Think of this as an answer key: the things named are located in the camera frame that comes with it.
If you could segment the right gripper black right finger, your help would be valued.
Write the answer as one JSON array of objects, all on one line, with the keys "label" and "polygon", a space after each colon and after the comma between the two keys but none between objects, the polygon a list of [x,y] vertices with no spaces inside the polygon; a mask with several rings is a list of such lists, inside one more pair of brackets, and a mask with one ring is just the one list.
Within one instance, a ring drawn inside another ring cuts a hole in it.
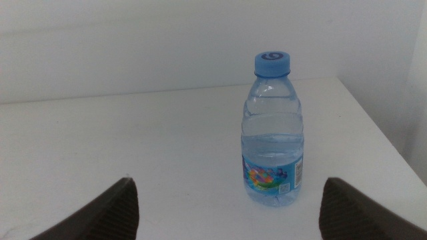
[{"label": "right gripper black right finger", "polygon": [[323,239],[426,240],[426,230],[338,177],[325,182],[318,223]]}]

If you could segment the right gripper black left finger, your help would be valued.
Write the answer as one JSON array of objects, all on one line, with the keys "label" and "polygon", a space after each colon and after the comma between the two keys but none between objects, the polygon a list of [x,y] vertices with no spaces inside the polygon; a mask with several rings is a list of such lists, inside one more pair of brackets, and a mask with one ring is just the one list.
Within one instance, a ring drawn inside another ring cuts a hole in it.
[{"label": "right gripper black left finger", "polygon": [[34,236],[33,240],[134,240],[138,226],[137,187],[131,177],[124,177],[66,219]]}]

